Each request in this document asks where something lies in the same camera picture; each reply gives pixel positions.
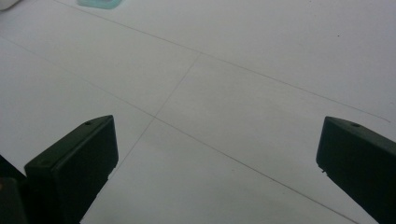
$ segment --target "floor tile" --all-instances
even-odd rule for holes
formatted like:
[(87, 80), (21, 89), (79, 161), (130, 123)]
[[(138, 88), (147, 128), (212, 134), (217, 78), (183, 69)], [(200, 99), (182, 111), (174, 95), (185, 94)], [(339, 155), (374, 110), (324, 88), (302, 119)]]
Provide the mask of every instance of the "floor tile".
[(0, 26), (6, 39), (155, 115), (198, 56), (51, 0)]
[(0, 153), (23, 165), (86, 120), (113, 115), (120, 161), (152, 116), (0, 37)]
[(125, 0), (113, 10), (78, 8), (396, 122), (394, 1)]
[(158, 118), (361, 223), (368, 215), (316, 164), (325, 116), (350, 119), (390, 139), (382, 119), (202, 56)]
[(82, 223), (352, 223), (154, 120)]

